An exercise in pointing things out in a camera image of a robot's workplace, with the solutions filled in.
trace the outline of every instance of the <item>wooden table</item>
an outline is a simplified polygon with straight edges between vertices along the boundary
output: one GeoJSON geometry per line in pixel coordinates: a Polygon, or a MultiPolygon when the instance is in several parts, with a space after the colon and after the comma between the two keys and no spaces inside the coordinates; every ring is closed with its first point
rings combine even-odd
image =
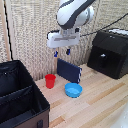
{"type": "Polygon", "coordinates": [[[58,75],[52,89],[46,88],[45,79],[36,81],[51,106],[49,128],[110,128],[128,102],[128,75],[114,80],[86,65],[80,67],[83,92],[78,98],[65,94],[69,81],[58,75]]]}

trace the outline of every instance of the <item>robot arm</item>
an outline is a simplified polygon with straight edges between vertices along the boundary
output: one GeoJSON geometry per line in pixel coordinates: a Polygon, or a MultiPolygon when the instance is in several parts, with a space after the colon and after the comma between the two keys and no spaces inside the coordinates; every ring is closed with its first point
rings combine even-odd
{"type": "Polygon", "coordinates": [[[48,33],[47,46],[58,48],[78,44],[80,40],[80,29],[78,27],[92,20],[94,11],[90,5],[94,1],[61,0],[56,19],[62,29],[48,33]]]}
{"type": "Polygon", "coordinates": [[[64,30],[82,26],[92,20],[94,11],[90,6],[95,0],[61,0],[57,21],[64,30]]]}

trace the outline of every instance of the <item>blue bowl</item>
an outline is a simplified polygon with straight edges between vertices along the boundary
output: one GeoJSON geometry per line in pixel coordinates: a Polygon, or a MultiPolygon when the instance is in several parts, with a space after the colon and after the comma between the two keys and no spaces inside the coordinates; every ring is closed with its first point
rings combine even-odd
{"type": "Polygon", "coordinates": [[[65,85],[65,93],[72,98],[79,97],[83,88],[76,83],[68,83],[65,85]]]}

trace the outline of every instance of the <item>paneled wall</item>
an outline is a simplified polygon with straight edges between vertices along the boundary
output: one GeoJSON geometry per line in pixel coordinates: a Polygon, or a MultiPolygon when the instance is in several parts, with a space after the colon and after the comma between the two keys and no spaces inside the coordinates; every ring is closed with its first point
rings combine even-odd
{"type": "MultiPolygon", "coordinates": [[[[56,63],[54,51],[48,48],[46,43],[47,33],[60,29],[56,21],[60,0],[5,1],[13,58],[24,63],[34,80],[41,79],[48,73],[54,73],[56,63]]],[[[127,13],[128,0],[96,0],[93,7],[95,10],[93,21],[81,27],[81,35],[99,30],[127,13]]],[[[128,29],[127,23],[128,16],[110,28],[128,29]]],[[[3,31],[0,13],[1,62],[9,58],[3,31]]],[[[81,37],[79,44],[71,48],[70,56],[66,55],[66,47],[59,48],[59,57],[75,65],[85,63],[87,51],[91,48],[95,35],[81,37]]]]}
{"type": "Polygon", "coordinates": [[[6,0],[6,6],[10,33],[14,33],[13,58],[24,63],[34,80],[54,73],[54,51],[46,42],[47,33],[59,28],[56,22],[59,0],[6,0]]]}
{"type": "MultiPolygon", "coordinates": [[[[107,26],[126,13],[128,13],[128,0],[102,0],[100,5],[100,13],[98,14],[99,20],[97,21],[95,29],[98,30],[107,26]]],[[[109,28],[128,30],[128,15],[109,28]]]]}

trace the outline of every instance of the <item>black storage box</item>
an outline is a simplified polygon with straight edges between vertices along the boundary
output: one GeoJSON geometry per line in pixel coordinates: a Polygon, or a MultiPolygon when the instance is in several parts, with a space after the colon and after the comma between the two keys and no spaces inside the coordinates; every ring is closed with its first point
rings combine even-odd
{"type": "Polygon", "coordinates": [[[0,128],[48,128],[49,110],[21,61],[0,64],[0,128]]]}
{"type": "Polygon", "coordinates": [[[111,78],[119,79],[128,73],[128,36],[99,31],[92,42],[87,66],[111,78]]]}

